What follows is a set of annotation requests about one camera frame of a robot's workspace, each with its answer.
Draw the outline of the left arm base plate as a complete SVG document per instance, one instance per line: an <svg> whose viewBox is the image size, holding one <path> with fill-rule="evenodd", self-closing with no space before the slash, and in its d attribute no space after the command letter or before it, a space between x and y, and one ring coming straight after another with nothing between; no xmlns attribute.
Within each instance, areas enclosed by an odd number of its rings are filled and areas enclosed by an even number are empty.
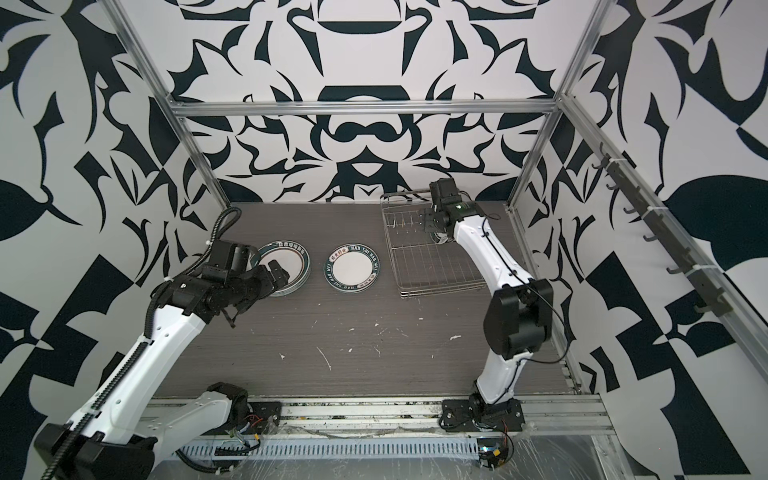
<svg viewBox="0 0 768 480"><path fill-rule="evenodd" d="M270 434L281 425L282 407L279 401L249 402L239 432L244 435Z"/></svg>

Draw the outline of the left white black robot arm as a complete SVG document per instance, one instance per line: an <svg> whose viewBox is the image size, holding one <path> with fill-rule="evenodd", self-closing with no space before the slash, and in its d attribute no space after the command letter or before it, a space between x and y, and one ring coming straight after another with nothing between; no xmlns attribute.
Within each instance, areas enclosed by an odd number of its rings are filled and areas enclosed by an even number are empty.
<svg viewBox="0 0 768 480"><path fill-rule="evenodd" d="M245 389L211 385L153 424L149 402L181 354L217 316L233 324L256 302L285 287L276 260L262 265L242 244L211 240L194 265L151 297L143 333L93 396L64 424L46 424L34 440L45 479L145 479L167 457L211 430L237 430L249 412Z"/></svg>

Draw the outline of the small plate green lettered rim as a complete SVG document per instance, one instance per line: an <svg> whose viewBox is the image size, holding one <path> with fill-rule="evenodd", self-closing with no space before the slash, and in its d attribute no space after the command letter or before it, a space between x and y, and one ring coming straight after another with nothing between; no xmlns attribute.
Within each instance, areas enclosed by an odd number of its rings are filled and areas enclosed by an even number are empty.
<svg viewBox="0 0 768 480"><path fill-rule="evenodd" d="M381 263L371 247L362 243L346 243L329 254L323 273L333 289L343 293L361 293L378 280Z"/></svg>

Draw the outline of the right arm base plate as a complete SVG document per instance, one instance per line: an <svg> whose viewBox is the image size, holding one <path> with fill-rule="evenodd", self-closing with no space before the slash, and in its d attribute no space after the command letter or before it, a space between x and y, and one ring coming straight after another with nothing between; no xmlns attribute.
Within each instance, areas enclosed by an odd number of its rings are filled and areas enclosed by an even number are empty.
<svg viewBox="0 0 768 480"><path fill-rule="evenodd" d="M489 405L479 395L468 399L444 399L438 419L439 427L449 432L521 432L525 422L518 400Z"/></svg>

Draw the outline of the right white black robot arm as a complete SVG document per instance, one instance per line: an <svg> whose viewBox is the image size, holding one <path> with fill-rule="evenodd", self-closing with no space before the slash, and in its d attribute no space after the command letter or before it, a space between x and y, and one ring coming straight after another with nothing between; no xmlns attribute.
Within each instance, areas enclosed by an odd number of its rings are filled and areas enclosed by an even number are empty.
<svg viewBox="0 0 768 480"><path fill-rule="evenodd" d="M489 355L475 381L471 404L478 417L495 415L514 397L523 368L551 339L552 286L533 279L513 258L493 231L490 217L464 197L454 180L434 181L429 192L432 206L425 229L458 244L491 294L483 320Z"/></svg>

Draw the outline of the wire dish rack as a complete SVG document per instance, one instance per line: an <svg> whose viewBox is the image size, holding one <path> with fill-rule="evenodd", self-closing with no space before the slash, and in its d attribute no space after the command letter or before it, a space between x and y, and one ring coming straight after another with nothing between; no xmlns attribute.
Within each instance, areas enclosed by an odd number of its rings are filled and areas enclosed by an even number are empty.
<svg viewBox="0 0 768 480"><path fill-rule="evenodd" d="M429 191L380 198L388 254L403 298L482 289L486 283L465 250L433 229Z"/></svg>

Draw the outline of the white plate green red band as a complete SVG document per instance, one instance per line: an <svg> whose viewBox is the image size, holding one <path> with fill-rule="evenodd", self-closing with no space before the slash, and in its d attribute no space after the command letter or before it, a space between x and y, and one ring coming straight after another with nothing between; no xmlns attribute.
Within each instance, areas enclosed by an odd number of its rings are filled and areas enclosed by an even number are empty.
<svg viewBox="0 0 768 480"><path fill-rule="evenodd" d="M254 250L249 258L249 266L267 266L270 261L277 261L288 274L288 283L276 290L273 297L285 297L298 291L309 279L311 259L307 249L297 241L276 240Z"/></svg>

